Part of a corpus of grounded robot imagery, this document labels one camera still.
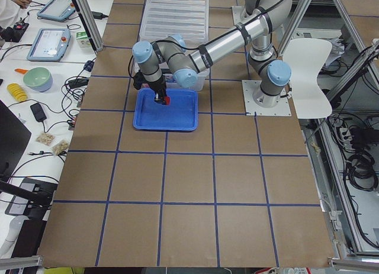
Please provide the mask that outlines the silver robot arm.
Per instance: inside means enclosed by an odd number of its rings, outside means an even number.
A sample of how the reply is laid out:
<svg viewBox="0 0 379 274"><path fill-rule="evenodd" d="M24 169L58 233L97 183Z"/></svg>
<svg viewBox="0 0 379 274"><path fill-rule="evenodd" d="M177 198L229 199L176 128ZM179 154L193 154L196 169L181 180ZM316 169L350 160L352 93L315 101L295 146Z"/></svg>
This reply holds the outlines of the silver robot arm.
<svg viewBox="0 0 379 274"><path fill-rule="evenodd" d="M133 76L134 88L147 84L155 93L155 102L168 105L166 80L160 64L166 63L177 84L190 88L197 82L197 75L237 49L251 44L249 63L261 70L265 61L276 58L270 34L288 16L292 0L245 0L246 15L239 23L208 43L190 49L174 34L152 43L139 41L132 47L133 60L139 71Z"/></svg>

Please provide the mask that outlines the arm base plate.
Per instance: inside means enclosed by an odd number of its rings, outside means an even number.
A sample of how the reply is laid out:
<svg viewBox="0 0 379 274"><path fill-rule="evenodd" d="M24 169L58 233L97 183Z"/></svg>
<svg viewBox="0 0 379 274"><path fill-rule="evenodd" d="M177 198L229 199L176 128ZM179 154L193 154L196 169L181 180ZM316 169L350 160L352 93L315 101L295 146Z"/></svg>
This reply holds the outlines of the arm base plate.
<svg viewBox="0 0 379 274"><path fill-rule="evenodd" d="M241 29L242 25L251 20L252 17L246 12L245 6L232 6L233 23L236 28Z"/></svg>
<svg viewBox="0 0 379 274"><path fill-rule="evenodd" d="M248 116L290 117L291 110L285 89L277 96L269 96L261 90L260 80L242 80L245 111Z"/></svg>

